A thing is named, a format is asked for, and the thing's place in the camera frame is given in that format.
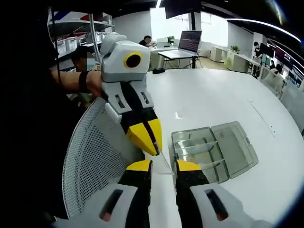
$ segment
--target white chair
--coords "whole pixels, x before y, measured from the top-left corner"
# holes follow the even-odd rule
[[[62,191],[69,218],[83,211],[86,200],[110,183],[118,182],[126,167],[144,159],[122,127],[97,98],[78,122],[67,149]]]
[[[261,80],[261,83],[263,83],[273,94],[277,95],[282,90],[283,78],[279,73],[275,74],[270,70],[266,78]]]

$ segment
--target clear plastic box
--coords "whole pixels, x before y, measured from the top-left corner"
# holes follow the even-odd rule
[[[258,163],[239,122],[172,133],[175,158],[198,164],[210,183],[224,182]]]
[[[57,41],[57,47],[58,47],[58,53],[59,54],[65,53],[67,51],[67,49],[66,49],[66,42],[65,42],[64,39]]]
[[[74,50],[77,48],[77,37],[69,37],[66,40],[66,50]]]

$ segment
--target ceiling light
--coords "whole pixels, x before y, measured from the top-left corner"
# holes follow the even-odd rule
[[[160,7],[161,1],[162,1],[162,0],[157,0],[156,8],[159,8],[159,7]]]
[[[249,20],[249,19],[238,19],[238,18],[227,18],[226,20],[239,20],[239,21],[248,21],[248,22],[254,22],[254,23],[258,23],[258,24],[262,24],[262,25],[266,25],[266,26],[269,26],[269,27],[272,27],[274,29],[277,29],[289,36],[291,36],[292,38],[295,38],[297,41],[301,42],[301,40],[296,37],[295,35],[291,34],[290,32],[287,32],[286,30],[282,29],[282,28],[279,28],[277,26],[274,26],[274,25],[271,25],[271,24],[268,24],[268,23],[265,23],[265,22],[262,22],[262,21],[258,21],[258,20]]]
[[[272,47],[274,47],[274,48],[275,48],[275,46],[273,46],[272,44],[267,44],[267,45],[272,46]]]

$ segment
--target white table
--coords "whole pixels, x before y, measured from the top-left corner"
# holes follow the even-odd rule
[[[158,53],[162,51],[177,50],[178,49],[177,47],[163,47],[163,48],[150,47],[149,49],[151,51],[151,56],[150,56],[151,69],[160,68],[160,67],[163,67],[165,69],[173,69],[178,67],[183,68],[189,65],[189,59],[171,60],[170,64],[169,63],[165,64],[164,58],[158,55]]]
[[[228,51],[227,60],[228,61],[225,62],[226,68],[228,68],[229,70],[232,70],[232,71],[236,71],[236,72],[247,73],[249,63],[251,63],[252,65],[255,65],[257,67],[261,67],[261,64],[256,62],[255,60],[253,60],[247,56],[234,53],[232,51]]]
[[[222,47],[213,47],[210,54],[210,59],[214,62],[224,63],[227,59],[228,51]]]
[[[163,154],[174,131],[239,121],[259,163],[221,184],[254,219],[273,224],[287,212],[304,180],[304,141],[281,102],[252,76],[212,69],[177,69],[147,74],[161,121]],[[153,174],[151,228],[181,228],[172,176]]]

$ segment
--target black cable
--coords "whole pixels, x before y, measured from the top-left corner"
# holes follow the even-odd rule
[[[189,65],[186,65],[186,66],[183,67],[182,69],[185,69],[186,67],[191,66],[191,65],[192,65],[192,63],[190,63]]]
[[[57,44],[57,35],[56,35],[56,31],[55,31],[55,20],[54,20],[54,11],[53,8],[51,8],[51,12],[52,12],[52,29],[53,29],[53,37],[55,40],[55,49],[56,49],[56,63],[57,63],[57,71],[58,71],[58,79],[59,79],[59,84],[62,85],[61,82],[61,76],[60,76],[60,69],[59,69],[59,54],[58,54],[58,44]]]
[[[168,63],[169,63],[169,65],[171,66],[171,64],[170,64],[170,60],[168,61]],[[172,66],[171,66],[171,68],[172,68],[172,69],[174,69]]]

